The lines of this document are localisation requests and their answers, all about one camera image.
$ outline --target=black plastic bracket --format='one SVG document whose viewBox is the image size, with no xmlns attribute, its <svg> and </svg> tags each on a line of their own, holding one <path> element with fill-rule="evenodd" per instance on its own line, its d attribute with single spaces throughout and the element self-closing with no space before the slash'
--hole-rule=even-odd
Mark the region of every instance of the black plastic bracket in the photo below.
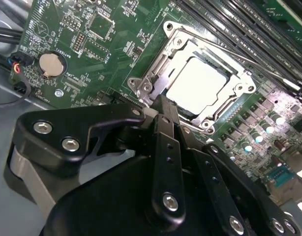
<svg viewBox="0 0 302 236">
<path fill-rule="evenodd" d="M 28 160 L 58 176 L 72 176 L 91 151 L 92 137 L 102 143 L 112 129 L 140 125 L 144 119 L 143 112 L 129 104 L 30 112 L 18 118 L 12 142 Z M 33 126 L 38 121 L 50 124 L 52 131 L 37 133 Z M 62 142 L 67 138 L 78 142 L 76 151 L 63 148 Z"/>
</svg>

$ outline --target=memory slot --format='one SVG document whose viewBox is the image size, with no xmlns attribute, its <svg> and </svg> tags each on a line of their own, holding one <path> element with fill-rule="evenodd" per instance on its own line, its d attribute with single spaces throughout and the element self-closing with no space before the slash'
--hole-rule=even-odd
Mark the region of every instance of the memory slot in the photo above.
<svg viewBox="0 0 302 236">
<path fill-rule="evenodd" d="M 194 7 L 191 4 L 188 4 L 182 0 L 176 0 L 176 4 L 189 16 L 191 16 L 194 20 L 196 20 L 199 24 L 201 24 L 204 28 L 209 30 L 211 34 L 213 34 L 215 37 L 217 37 L 221 45 L 224 47 L 232 50 L 233 52 L 244 56 L 248 59 L 254 59 L 253 56 L 248 55 L 244 50 L 239 48 L 237 46 L 237 43 L 232 41 L 232 39 L 228 39 L 226 36 L 224 36 L 219 30 L 217 30 L 214 26 L 212 26 L 211 23 L 209 23 L 205 17 L 201 15 L 201 13 L 198 11 L 196 7 Z M 270 79 L 273 83 L 275 83 L 281 90 L 285 91 L 287 94 L 292 95 L 292 93 L 286 89 L 285 85 L 280 81 L 277 80 L 275 77 L 272 77 L 269 73 L 263 70 L 259 70 L 258 68 L 255 68 L 253 65 L 249 64 L 248 62 L 244 63 L 245 66 L 247 66 L 250 70 L 255 71 L 258 76 L 262 76 L 262 74 Z"/>
<path fill-rule="evenodd" d="M 287 69 L 292 70 L 302 78 L 301 61 L 285 45 L 281 45 L 277 40 L 271 38 L 262 27 L 252 22 L 240 11 L 235 10 L 233 5 L 228 1 L 215 0 L 209 1 L 209 4 L 238 28 L 242 29 L 255 42 L 258 42 L 261 47 L 266 47 L 267 50 L 274 50 L 276 59 Z"/>
<path fill-rule="evenodd" d="M 293 54 L 295 54 L 302 62 L 302 47 L 295 43 L 283 30 L 280 29 L 259 7 L 252 1 L 247 0 L 228 0 L 237 9 L 240 9 L 246 16 L 252 19 L 256 24 L 260 25 L 268 32 L 268 35 L 281 45 L 285 45 Z"/>
<path fill-rule="evenodd" d="M 260 62 L 272 72 L 279 72 L 289 80 L 297 80 L 297 77 L 276 62 L 270 53 L 259 48 L 254 42 L 250 42 L 250 40 L 246 38 L 241 30 L 230 25 L 229 21 L 226 20 L 221 14 L 216 13 L 212 7 L 208 6 L 207 4 L 200 4 L 196 5 L 196 8 L 198 8 L 199 12 L 201 12 L 201 14 L 205 16 L 205 18 L 219 31 L 225 34 L 228 38 L 231 38 L 233 41 L 237 42 L 238 47 L 242 48 L 249 55 L 254 57 L 254 60 Z"/>
</svg>

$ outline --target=green circuit board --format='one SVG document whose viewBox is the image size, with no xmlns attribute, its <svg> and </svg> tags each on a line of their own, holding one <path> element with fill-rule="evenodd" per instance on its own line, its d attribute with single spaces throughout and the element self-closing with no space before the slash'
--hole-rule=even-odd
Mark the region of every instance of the green circuit board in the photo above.
<svg viewBox="0 0 302 236">
<path fill-rule="evenodd" d="M 23 73 L 34 88 L 33 95 L 55 108 L 100 105 L 98 97 L 101 92 L 118 92 L 139 103 L 127 85 L 127 78 L 143 77 L 167 41 L 163 23 L 168 20 L 203 30 L 196 20 L 169 0 L 35 0 L 19 50 L 36 60 L 44 52 L 56 51 L 65 58 L 67 68 L 63 75 L 51 79 L 41 76 L 36 63 L 24 68 Z M 280 39 L 280 42 L 296 52 L 286 40 Z M 279 51 L 271 53 L 279 57 Z M 275 168 L 270 157 L 282 153 L 277 149 L 268 151 L 272 141 L 288 139 L 288 145 L 294 147 L 302 143 L 302 134 L 293 128 L 302 117 L 302 105 L 276 89 L 260 71 L 249 69 L 254 72 L 257 91 L 243 95 L 223 114 L 215 124 L 215 134 L 196 133 L 196 136 L 202 142 L 215 142 L 225 152 L 233 151 L 240 156 L 235 160 L 236 164 L 251 172 L 252 179 L 265 179 Z M 10 81 L 16 83 L 19 80 L 12 72 Z M 61 96 L 56 96 L 58 89 L 62 91 Z M 274 104 L 273 108 L 262 107 L 259 101 L 264 97 Z M 293 104 L 299 106 L 296 113 L 285 109 Z M 262 145 L 255 143 L 248 131 L 242 132 L 244 135 L 236 138 L 233 146 L 224 144 L 222 136 L 253 106 L 265 111 L 265 116 L 257 117 L 257 124 L 252 127 L 264 136 L 265 142 Z M 284 116 L 286 124 L 280 127 L 273 124 L 269 117 L 272 112 Z M 263 131 L 259 124 L 265 120 L 275 127 L 275 133 L 267 135 Z M 291 137 L 286 134 L 289 130 L 293 131 Z M 253 152 L 246 153 L 241 148 L 244 141 L 252 143 Z"/>
</svg>

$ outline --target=mounting hole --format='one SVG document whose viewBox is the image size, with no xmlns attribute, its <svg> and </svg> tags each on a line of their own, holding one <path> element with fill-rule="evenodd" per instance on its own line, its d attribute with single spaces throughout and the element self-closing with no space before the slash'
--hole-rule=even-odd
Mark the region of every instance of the mounting hole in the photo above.
<svg viewBox="0 0 302 236">
<path fill-rule="evenodd" d="M 166 26 L 166 29 L 168 31 L 171 31 L 173 29 L 173 25 L 171 23 L 168 23 L 167 26 Z"/>
<path fill-rule="evenodd" d="M 162 117 L 162 120 L 163 120 L 165 123 L 169 123 L 169 122 L 170 122 L 170 120 L 167 119 L 166 117 Z"/>
<path fill-rule="evenodd" d="M 208 167 L 212 167 L 212 165 L 211 165 L 211 163 L 209 162 L 209 161 L 205 161 L 205 164 L 206 164 L 206 166 L 208 166 Z"/>
<path fill-rule="evenodd" d="M 220 181 L 219 181 L 216 177 L 212 177 L 212 180 L 213 180 L 215 183 L 217 183 L 217 184 L 220 183 Z"/>
<path fill-rule="evenodd" d="M 136 85 L 136 81 L 134 81 L 134 80 L 129 80 L 129 83 L 130 83 L 131 86 L 135 86 Z"/>
<path fill-rule="evenodd" d="M 174 161 L 171 157 L 166 158 L 166 161 L 172 165 L 174 164 Z"/>
</svg>

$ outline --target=cable connector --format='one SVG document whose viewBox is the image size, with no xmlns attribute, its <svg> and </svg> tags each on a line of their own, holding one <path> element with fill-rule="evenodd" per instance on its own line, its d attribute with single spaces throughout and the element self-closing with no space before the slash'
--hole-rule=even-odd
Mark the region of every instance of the cable connector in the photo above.
<svg viewBox="0 0 302 236">
<path fill-rule="evenodd" d="M 26 67 L 32 65 L 35 61 L 34 57 L 31 57 L 23 52 L 15 52 L 8 58 L 9 63 L 19 63 L 21 66 Z"/>
</svg>

